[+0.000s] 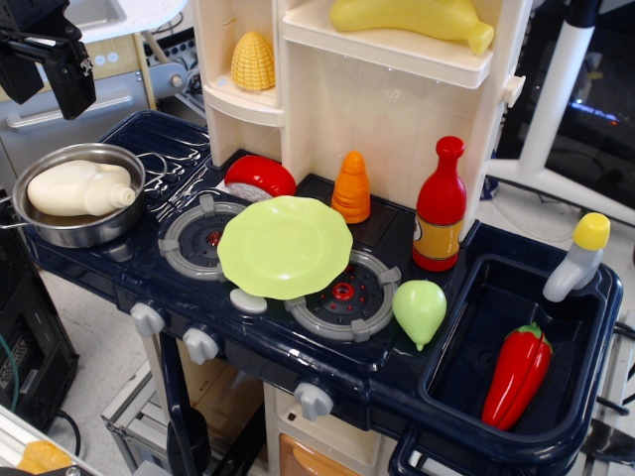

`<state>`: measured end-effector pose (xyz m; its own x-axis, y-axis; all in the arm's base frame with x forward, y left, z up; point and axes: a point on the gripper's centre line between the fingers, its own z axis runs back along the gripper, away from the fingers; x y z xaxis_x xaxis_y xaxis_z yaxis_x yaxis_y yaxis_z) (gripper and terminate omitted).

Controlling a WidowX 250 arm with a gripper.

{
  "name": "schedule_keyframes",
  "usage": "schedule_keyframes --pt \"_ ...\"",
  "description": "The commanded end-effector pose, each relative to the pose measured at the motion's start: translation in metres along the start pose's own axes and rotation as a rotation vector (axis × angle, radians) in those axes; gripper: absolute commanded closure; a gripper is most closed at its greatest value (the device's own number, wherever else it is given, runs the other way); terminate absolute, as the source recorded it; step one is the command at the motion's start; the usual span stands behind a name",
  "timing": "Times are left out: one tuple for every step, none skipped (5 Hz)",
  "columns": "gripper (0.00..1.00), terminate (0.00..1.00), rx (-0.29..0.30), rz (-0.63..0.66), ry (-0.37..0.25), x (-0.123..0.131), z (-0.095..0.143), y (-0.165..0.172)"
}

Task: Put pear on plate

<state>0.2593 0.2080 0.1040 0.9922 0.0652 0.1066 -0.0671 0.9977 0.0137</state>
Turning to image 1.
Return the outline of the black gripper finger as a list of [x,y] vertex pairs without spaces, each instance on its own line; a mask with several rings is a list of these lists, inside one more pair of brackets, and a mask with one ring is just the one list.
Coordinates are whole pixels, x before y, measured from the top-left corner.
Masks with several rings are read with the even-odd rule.
[[10,99],[24,104],[44,87],[35,64],[1,49],[1,88]]
[[57,43],[43,68],[65,120],[74,120],[96,100],[91,58],[82,42]]

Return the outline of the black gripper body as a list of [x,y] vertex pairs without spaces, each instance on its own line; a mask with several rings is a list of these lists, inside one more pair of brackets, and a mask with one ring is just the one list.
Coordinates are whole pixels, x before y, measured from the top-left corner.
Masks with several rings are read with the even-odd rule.
[[68,6],[68,1],[2,1],[1,53],[82,62],[81,32],[65,17]]

